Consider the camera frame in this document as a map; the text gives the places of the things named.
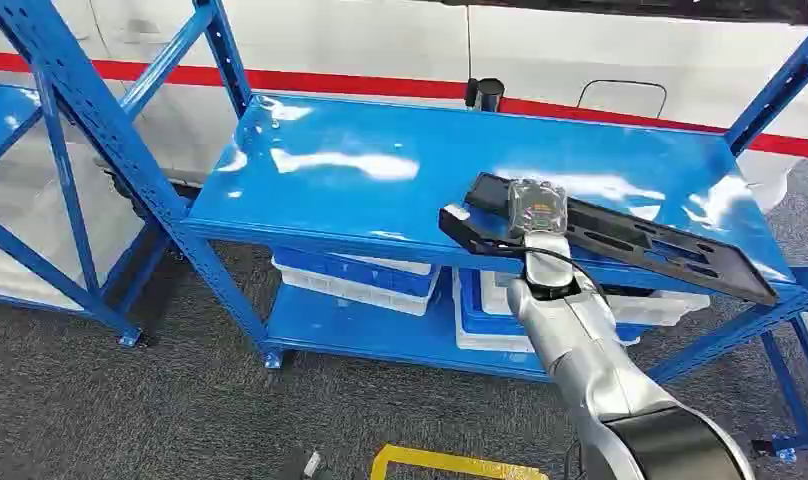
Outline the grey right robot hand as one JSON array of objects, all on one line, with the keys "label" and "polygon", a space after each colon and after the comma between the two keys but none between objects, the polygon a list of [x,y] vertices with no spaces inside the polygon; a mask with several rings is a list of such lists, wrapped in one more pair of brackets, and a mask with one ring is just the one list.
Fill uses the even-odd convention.
[{"label": "grey right robot hand", "polygon": [[567,231],[568,197],[559,185],[533,179],[512,180],[508,208],[511,237],[537,232],[564,235]]}]

